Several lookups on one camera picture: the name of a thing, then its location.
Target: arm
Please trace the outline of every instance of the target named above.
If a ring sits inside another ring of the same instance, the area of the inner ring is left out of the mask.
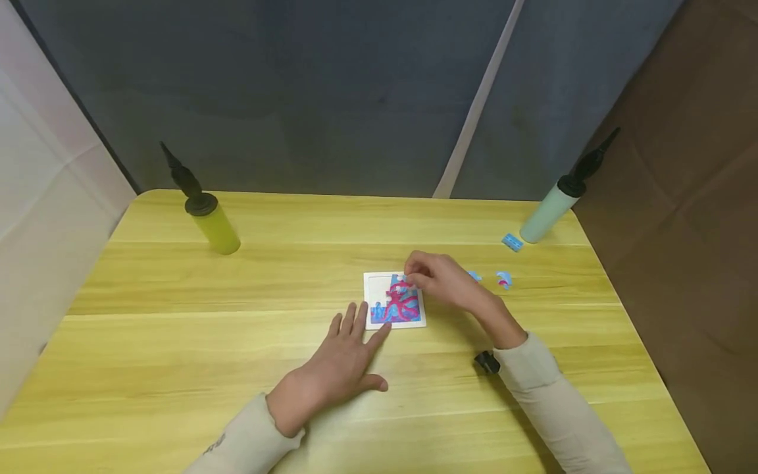
[[[248,403],[184,474],[265,474],[300,446],[303,427],[318,412],[368,390],[387,391],[384,378],[365,372],[390,325],[363,344],[367,313],[366,302],[357,316],[350,303],[344,319],[334,316],[313,357]]]
[[[547,347],[522,329],[499,297],[445,255],[416,251],[406,274],[425,293],[474,315],[493,341],[501,379],[563,470],[631,472],[608,428],[563,377]]]

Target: wooden table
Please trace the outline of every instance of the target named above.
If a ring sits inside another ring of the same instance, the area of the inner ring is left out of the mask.
[[[514,253],[532,202],[218,193],[239,229],[207,250],[177,191],[138,197],[0,425],[0,472],[181,472],[315,351],[363,272],[449,253],[551,347],[635,472],[706,472],[576,217]],[[511,290],[495,272],[513,276]],[[390,383],[316,419],[276,472],[543,472],[555,461],[496,376],[471,317],[429,298],[395,330]]]

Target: white curtain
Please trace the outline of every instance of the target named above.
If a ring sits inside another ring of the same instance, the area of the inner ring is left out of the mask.
[[[134,196],[0,0],[0,416]]]

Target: black pump nozzle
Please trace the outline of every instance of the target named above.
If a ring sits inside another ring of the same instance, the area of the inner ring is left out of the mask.
[[[184,196],[199,196],[202,193],[202,187],[200,186],[200,182],[197,181],[195,175],[182,165],[182,162],[174,156],[163,142],[161,142],[161,149],[163,150],[163,154],[166,155],[166,162],[171,169],[171,179],[173,179],[174,183],[176,183],[179,189],[182,190]]]
[[[572,174],[579,181],[584,181],[600,169],[600,165],[603,163],[603,157],[611,146],[615,136],[621,131],[620,127],[616,127],[613,132],[603,140],[603,142],[596,149],[592,150],[588,154],[584,155],[579,163],[574,167]]]
[[[194,174],[182,165],[182,162],[168,149],[165,143],[161,142],[161,149],[166,155],[166,163],[171,169],[171,179],[182,190],[187,201],[184,203],[184,209],[194,216],[208,215],[218,206],[218,199],[215,196],[202,192],[200,181]]]
[[[561,179],[558,180],[558,188],[564,194],[576,198],[584,195],[584,192],[587,191],[587,185],[584,184],[584,180],[600,169],[606,151],[608,151],[608,148],[620,131],[621,128],[616,127],[608,138],[603,140],[600,146],[579,160],[571,173],[561,176]]]

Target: gray fabric wall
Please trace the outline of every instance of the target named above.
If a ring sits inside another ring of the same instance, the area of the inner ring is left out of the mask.
[[[14,0],[141,190],[431,196],[512,0]],[[526,0],[454,197],[540,199],[681,0]]]

